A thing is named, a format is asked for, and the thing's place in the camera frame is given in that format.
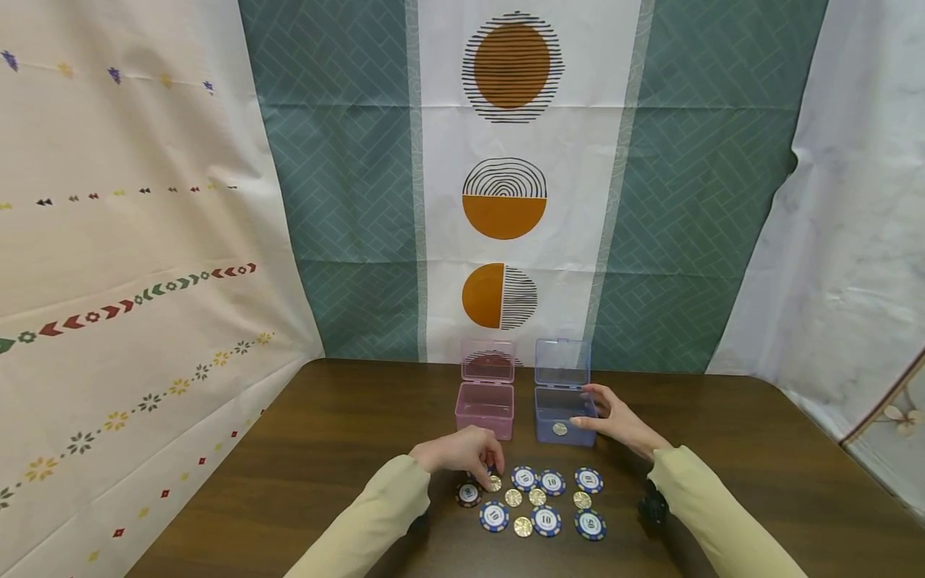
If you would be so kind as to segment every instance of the beige sleeve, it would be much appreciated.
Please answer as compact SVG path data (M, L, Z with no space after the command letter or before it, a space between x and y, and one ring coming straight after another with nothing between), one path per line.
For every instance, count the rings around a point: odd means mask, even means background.
M362 578L430 506L430 474L409 456L382 466L286 578Z
M648 475L721 578L806 577L780 544L685 446L655 451Z

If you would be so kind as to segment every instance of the wrist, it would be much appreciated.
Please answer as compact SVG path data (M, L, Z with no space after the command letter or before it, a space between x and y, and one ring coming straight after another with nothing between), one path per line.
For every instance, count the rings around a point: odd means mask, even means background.
M440 469L439 457L429 441L414 446L412 450L408 452L408 455L411 456L414 461L417 461L421 469L427 473L433 473Z
M655 451L657 449L671 449L672 444L668 442L667 439L655 433L651 432L648 436L643 437L642 439L637 440L630 449L632 449L640 457L654 462L655 461Z

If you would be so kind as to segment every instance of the pink plastic box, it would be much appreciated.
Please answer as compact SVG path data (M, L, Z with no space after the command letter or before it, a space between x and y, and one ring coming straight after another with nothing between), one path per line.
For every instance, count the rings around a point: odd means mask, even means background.
M494 339L462 343L462 383L456 429L474 424L511 439L514 423L514 344Z

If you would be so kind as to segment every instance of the white fabric wall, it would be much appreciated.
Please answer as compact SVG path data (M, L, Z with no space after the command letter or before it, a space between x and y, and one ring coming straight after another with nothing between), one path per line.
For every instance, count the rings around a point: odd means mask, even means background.
M925 380L899 377L925 344L923 30L922 3L829 4L798 165L709 367L778 385L919 512Z
M321 342L235 0L0 14L0 575L119 576Z
M554 31L550 46L561 47L564 71L549 108L525 124L494 124L479 116L459 75L462 48L480 27L526 7L512 0L458 2L451 9L441 0L417 5L430 295L427 360L458 363L459 327L467 326L468 337L514 341L518 359L533 365L538 338L585 334L602 231L608 223L612 228L615 218L609 213L610 186L627 87L634 72L641 74L641 68L631 68L640 1L530 3L529 14L542 15ZM637 90L639 81L635 78ZM505 158L538 169L548 197L533 228L501 240L466 220L461 192L474 167ZM508 327L505 292L501 334L497 327L473 324L458 297L476 269L493 263L505 265L505 291L512 277L522 276L533 285L534 296L542 295L527 313L530 323Z

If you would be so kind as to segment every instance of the hand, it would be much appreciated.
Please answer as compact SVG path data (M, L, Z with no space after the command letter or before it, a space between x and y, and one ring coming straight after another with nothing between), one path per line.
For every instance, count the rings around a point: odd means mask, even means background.
M414 446L408 455L425 472L465 470L471 472L482 487L491 486L487 467L504 473L504 452L490 429L470 425L455 434L431 439Z
M599 418L573 417L572 423L582 429L592 429L612 437L649 461L655 460L656 449L668 449L672 444L646 425L633 410L609 388L588 384L582 389L594 398Z

